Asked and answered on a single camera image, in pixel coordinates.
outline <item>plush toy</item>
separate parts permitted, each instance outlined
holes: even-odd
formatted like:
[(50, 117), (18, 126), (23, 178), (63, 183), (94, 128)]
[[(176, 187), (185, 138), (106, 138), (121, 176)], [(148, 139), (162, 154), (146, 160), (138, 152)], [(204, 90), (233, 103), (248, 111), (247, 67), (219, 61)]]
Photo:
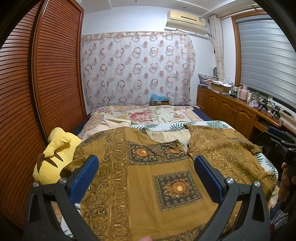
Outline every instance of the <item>plush toy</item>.
[(33, 178), (42, 185), (56, 183), (61, 178), (61, 171), (72, 162), (81, 139), (56, 127), (50, 133), (48, 142), (45, 151), (38, 156), (33, 171)]

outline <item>wooden sliding door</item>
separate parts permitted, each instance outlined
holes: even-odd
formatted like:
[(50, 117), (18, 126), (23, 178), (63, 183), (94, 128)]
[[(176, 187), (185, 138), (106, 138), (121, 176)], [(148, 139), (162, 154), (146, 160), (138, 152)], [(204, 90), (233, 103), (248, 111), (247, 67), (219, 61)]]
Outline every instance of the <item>wooden sliding door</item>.
[(85, 118), (82, 17), (75, 0), (42, 0), (0, 49), (0, 211), (19, 227), (51, 130), (72, 131)]

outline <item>air conditioner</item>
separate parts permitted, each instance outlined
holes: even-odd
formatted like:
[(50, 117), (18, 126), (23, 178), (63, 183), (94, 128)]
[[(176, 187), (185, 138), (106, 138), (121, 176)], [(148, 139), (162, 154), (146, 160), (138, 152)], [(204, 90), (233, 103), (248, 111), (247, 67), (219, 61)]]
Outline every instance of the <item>air conditioner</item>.
[(170, 10), (168, 12), (166, 27), (177, 28), (201, 35), (205, 35), (208, 32), (203, 18), (175, 10)]

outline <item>wooden window frame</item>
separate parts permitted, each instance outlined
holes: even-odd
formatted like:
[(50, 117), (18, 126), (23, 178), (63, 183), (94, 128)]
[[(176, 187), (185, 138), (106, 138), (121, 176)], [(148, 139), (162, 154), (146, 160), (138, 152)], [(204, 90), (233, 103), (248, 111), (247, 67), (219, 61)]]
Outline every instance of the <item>wooden window frame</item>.
[(241, 74), (242, 74), (242, 52), (241, 52), (241, 43), (240, 43), (240, 35), (239, 35), (239, 26), (238, 26), (236, 20), (239, 18), (245, 18), (245, 17), (250, 17), (250, 16), (256, 16), (256, 15), (263, 15), (263, 14), (267, 14), (267, 12), (265, 12), (264, 10), (258, 10), (258, 11), (252, 11), (252, 12), (245, 12), (245, 13), (238, 14), (238, 15), (231, 17), (233, 31), (234, 31), (235, 58), (236, 58), (234, 85), (237, 87), (240, 86), (240, 80), (241, 80)]

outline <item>window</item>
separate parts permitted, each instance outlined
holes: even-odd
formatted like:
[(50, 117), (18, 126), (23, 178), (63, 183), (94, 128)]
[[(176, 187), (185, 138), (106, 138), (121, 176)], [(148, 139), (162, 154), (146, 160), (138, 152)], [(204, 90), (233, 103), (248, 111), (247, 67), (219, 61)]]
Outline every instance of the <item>window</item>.
[(285, 34), (267, 14), (235, 22), (240, 37), (240, 84), (296, 108), (296, 53)]

